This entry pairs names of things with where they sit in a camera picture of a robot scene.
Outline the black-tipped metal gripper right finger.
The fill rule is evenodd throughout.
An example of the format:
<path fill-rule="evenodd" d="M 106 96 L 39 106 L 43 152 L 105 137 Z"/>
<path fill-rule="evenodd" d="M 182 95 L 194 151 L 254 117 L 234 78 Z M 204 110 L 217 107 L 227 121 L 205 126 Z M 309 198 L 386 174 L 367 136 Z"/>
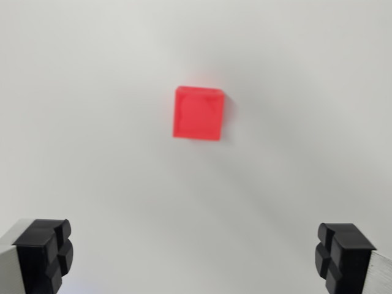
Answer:
<path fill-rule="evenodd" d="M 391 293 L 391 259 L 350 223 L 321 223 L 315 266 L 328 293 Z"/>

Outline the black-tipped metal gripper left finger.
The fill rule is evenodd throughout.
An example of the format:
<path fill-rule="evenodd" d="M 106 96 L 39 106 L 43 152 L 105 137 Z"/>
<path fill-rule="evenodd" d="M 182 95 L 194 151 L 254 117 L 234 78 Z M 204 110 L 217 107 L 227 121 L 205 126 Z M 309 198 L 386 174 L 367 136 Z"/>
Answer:
<path fill-rule="evenodd" d="M 1 236 L 1 293 L 58 293 L 74 249 L 67 219 L 20 219 Z"/>

